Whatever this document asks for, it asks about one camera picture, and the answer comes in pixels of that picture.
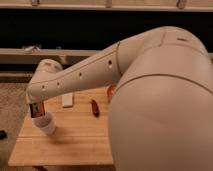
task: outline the wooden tabletop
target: wooden tabletop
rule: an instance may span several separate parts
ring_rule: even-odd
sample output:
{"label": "wooden tabletop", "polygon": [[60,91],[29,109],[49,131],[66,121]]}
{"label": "wooden tabletop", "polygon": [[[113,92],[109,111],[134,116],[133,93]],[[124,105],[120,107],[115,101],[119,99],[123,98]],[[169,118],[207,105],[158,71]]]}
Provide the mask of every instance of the wooden tabletop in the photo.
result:
{"label": "wooden tabletop", "polygon": [[[98,103],[99,118],[92,114],[91,99]],[[27,114],[10,166],[113,164],[106,88],[74,93],[72,108],[62,108],[61,96],[52,98],[45,102],[45,109],[54,115],[54,135],[48,137],[35,128]]]}

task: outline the red object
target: red object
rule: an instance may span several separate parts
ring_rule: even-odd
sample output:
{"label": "red object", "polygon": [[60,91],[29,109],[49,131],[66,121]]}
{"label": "red object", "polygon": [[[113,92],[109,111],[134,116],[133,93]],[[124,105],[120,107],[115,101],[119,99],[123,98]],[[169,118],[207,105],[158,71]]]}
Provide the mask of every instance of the red object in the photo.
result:
{"label": "red object", "polygon": [[95,100],[91,100],[91,105],[92,105],[92,113],[95,117],[99,117],[100,115],[100,111],[99,111],[99,107],[98,104]]}
{"label": "red object", "polygon": [[108,103],[110,103],[110,101],[112,100],[112,97],[115,93],[115,85],[111,85],[108,89],[107,89],[107,97],[108,97]]}

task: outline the white cup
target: white cup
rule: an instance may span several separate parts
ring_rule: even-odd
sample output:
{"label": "white cup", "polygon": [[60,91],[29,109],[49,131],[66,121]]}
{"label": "white cup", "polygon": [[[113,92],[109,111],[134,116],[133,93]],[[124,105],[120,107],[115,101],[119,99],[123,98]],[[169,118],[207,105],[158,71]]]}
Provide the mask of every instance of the white cup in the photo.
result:
{"label": "white cup", "polygon": [[46,135],[51,135],[55,131],[53,116],[49,112],[45,112],[44,116],[32,118],[32,121],[34,126],[39,128]]}

